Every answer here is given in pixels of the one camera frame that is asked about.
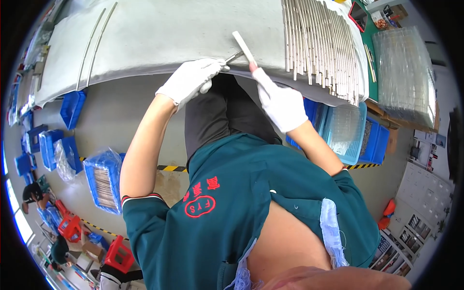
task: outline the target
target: plastic bag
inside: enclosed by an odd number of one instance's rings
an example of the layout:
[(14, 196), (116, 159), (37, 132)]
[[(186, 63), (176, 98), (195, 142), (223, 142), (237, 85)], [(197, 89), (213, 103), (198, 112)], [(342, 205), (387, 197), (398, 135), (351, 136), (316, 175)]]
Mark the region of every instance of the plastic bag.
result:
[(52, 222), (59, 227), (59, 224), (63, 221), (63, 217), (61, 216), (59, 210), (56, 207), (49, 207), (47, 208), (48, 213), (52, 217)]
[(83, 162), (95, 206), (109, 213), (122, 214), (119, 176), (124, 156), (107, 147)]
[(63, 147), (61, 140), (56, 141), (53, 144), (55, 148), (55, 162), (57, 166), (58, 175), (65, 182), (73, 182), (76, 178), (76, 171), (72, 169), (72, 164), (74, 163), (74, 153), (73, 150), (69, 150), (69, 154), (66, 156), (66, 152)]

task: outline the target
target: red plastic stool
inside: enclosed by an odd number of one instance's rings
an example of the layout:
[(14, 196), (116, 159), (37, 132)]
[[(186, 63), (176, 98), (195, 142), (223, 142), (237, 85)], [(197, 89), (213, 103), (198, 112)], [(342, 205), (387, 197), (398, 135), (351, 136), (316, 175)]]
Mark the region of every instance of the red plastic stool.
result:
[[(132, 251), (122, 244), (122, 240), (122, 236), (117, 236), (116, 239), (111, 243), (110, 248), (108, 249), (108, 253), (106, 254), (105, 264), (108, 264), (111, 267), (116, 268), (122, 273), (126, 274), (134, 263), (135, 259), (132, 255)], [(121, 262), (116, 261), (117, 256), (119, 257), (118, 260), (122, 259)]]
[(81, 239), (81, 226), (79, 222), (81, 219), (78, 216), (66, 214), (63, 221), (59, 224), (58, 232), (68, 241), (76, 243)]

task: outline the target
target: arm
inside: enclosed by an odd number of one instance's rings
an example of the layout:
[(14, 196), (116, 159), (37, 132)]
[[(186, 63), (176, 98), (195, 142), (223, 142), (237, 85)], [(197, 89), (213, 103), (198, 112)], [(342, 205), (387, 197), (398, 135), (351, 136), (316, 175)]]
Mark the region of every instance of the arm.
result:
[(282, 133), (287, 133), (314, 164), (334, 176), (343, 163), (314, 130), (304, 111), (303, 96), (291, 88), (279, 88), (264, 72), (250, 64), (253, 78), (258, 82), (258, 94), (264, 111)]
[(183, 63), (159, 88), (135, 133), (121, 169), (121, 198), (153, 192), (164, 132), (171, 116), (190, 99), (211, 88), (211, 79), (229, 67), (223, 59), (204, 58)]
[(319, 136), (310, 121), (305, 121), (292, 131), (287, 132), (302, 149), (306, 157), (314, 164), (334, 176), (343, 169), (343, 163), (335, 152)]
[(121, 169), (121, 196), (146, 196), (153, 192), (164, 132), (177, 107), (158, 94), (150, 104), (129, 146)]

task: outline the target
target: window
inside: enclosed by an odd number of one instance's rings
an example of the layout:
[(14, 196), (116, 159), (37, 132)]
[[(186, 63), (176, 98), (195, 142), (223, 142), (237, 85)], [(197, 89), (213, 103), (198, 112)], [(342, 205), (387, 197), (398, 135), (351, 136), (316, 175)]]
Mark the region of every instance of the window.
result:
[(32, 237), (32, 229), (27, 223), (22, 210), (19, 209), (19, 203), (14, 195), (10, 179), (7, 179), (6, 181), (6, 189), (8, 191), (11, 209), (13, 210), (14, 220), (16, 221), (16, 225), (18, 226), (19, 233), (21, 234), (24, 243), (26, 243)]
[(3, 175), (6, 175), (8, 173), (8, 168), (6, 167), (6, 159), (5, 159), (5, 148), (3, 147), (3, 142), (1, 143), (1, 149), (2, 149), (2, 159), (3, 159)]

